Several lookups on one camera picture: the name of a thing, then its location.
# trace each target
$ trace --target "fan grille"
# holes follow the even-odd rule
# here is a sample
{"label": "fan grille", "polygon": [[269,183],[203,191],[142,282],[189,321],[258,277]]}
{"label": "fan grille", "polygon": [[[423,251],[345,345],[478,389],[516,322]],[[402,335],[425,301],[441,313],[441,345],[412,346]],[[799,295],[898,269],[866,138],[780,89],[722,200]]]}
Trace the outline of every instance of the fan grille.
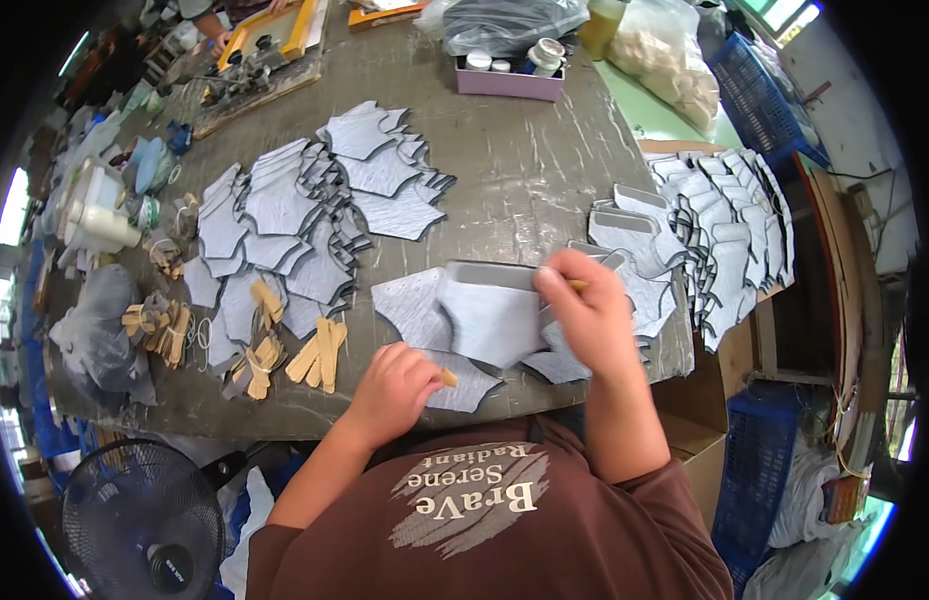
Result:
{"label": "fan grille", "polygon": [[[122,439],[88,455],[61,496],[68,567],[96,596],[114,600],[205,596],[224,546],[215,490],[178,450],[149,439]],[[184,546],[194,577],[179,593],[152,585],[147,552]]]}

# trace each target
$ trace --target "gray plastic bag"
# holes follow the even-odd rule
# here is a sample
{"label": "gray plastic bag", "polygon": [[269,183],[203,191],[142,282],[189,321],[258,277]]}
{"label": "gray plastic bag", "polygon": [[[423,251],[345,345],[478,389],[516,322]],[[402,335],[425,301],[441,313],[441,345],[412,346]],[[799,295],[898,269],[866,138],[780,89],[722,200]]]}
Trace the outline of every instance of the gray plastic bag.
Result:
{"label": "gray plastic bag", "polygon": [[523,57],[538,40],[557,40],[588,19],[584,0],[458,0],[444,10],[444,50]]}
{"label": "gray plastic bag", "polygon": [[147,356],[132,345],[121,324],[128,307],[140,302],[124,267],[92,270],[77,305],[48,334],[61,349],[74,387],[111,416],[121,410],[127,394],[133,401],[157,404]]}

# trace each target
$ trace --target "worn table surface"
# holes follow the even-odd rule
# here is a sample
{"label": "worn table surface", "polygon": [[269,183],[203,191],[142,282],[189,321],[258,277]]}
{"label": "worn table surface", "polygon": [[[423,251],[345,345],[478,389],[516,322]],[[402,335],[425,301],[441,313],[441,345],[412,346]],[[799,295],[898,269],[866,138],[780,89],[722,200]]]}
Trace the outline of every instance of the worn table surface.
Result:
{"label": "worn table surface", "polygon": [[[450,58],[439,42],[422,37],[410,22],[350,34],[347,11],[332,6],[326,29],[321,78],[303,89],[244,115],[196,142],[181,160],[180,178],[160,194],[170,202],[185,191],[200,193],[234,162],[247,171],[262,153],[301,137],[312,137],[328,117],[365,100],[386,108],[411,109],[410,131],[430,144],[430,162],[458,177],[438,204],[448,218],[422,242],[374,237],[360,252],[357,292],[338,318],[348,326],[340,350],[337,392],[327,395],[292,383],[283,368],[272,376],[267,399],[225,401],[219,381],[200,373],[203,356],[188,350],[186,366],[165,367],[150,357],[158,406],[132,404],[108,418],[79,397],[52,347],[52,388],[58,410],[147,431],[225,439],[314,439],[325,435],[348,408],[355,386],[375,350],[398,339],[375,317],[370,288],[444,265],[450,259],[493,260],[539,265],[569,239],[587,241],[587,217],[594,200],[609,198],[614,183],[653,190],[638,145],[601,78],[581,54],[571,60],[564,95],[556,103],[456,93]],[[166,99],[160,128],[145,129],[148,115],[131,114],[119,143],[134,135],[164,133],[170,118],[193,120],[201,84],[193,81]],[[187,258],[197,244],[186,248]],[[157,275],[140,248],[126,248],[120,261],[139,282],[142,295]],[[49,322],[61,318],[77,299],[77,285],[57,273],[51,288]],[[181,282],[170,296],[187,301]],[[651,347],[652,382],[687,375],[693,369],[690,323],[684,289],[675,283],[677,309]],[[198,318],[212,311],[195,308]],[[294,355],[301,347],[287,331],[282,340]],[[584,384],[550,386],[519,368],[504,372],[506,385],[484,399],[474,414],[426,409],[419,426],[444,428],[506,419],[582,402]]]}

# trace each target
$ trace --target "worker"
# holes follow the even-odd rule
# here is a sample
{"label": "worker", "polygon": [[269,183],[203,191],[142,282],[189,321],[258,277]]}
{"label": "worker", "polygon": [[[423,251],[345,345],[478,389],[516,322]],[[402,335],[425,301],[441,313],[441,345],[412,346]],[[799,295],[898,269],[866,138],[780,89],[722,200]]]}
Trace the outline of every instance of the worker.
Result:
{"label": "worker", "polygon": [[[283,11],[293,0],[224,0],[224,11],[234,24],[240,23],[255,13],[267,11],[270,14]],[[215,41],[211,54],[218,58],[225,53],[231,31],[225,29],[221,19],[213,10],[214,0],[178,0],[181,17],[194,23],[198,31],[209,40]]]}
{"label": "worker", "polygon": [[434,435],[366,470],[442,387],[421,352],[383,346],[251,537],[248,600],[733,597],[671,458],[618,276],[569,248],[535,286],[591,369],[583,443],[525,416]]}

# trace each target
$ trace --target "hand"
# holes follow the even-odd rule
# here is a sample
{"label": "hand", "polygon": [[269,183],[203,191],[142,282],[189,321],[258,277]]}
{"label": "hand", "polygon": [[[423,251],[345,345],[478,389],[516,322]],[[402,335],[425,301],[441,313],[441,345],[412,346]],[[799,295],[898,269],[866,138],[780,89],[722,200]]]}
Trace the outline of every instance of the hand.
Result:
{"label": "hand", "polygon": [[374,452],[418,422],[425,402],[440,390],[442,370],[405,342],[382,345],[336,427]]}
{"label": "hand", "polygon": [[[567,280],[587,287],[575,292]],[[638,360],[632,305],[618,275],[576,249],[565,248],[537,270],[534,286],[551,305],[564,338],[595,378],[613,378]]]}
{"label": "hand", "polygon": [[288,6],[289,0],[271,0],[271,3],[267,5],[267,13],[269,15],[274,15],[275,13],[280,13]]}
{"label": "hand", "polygon": [[215,37],[215,45],[211,48],[211,56],[218,59],[222,54],[225,54],[225,48],[228,47],[229,40],[231,40],[231,31],[225,30],[218,33],[218,36]]}

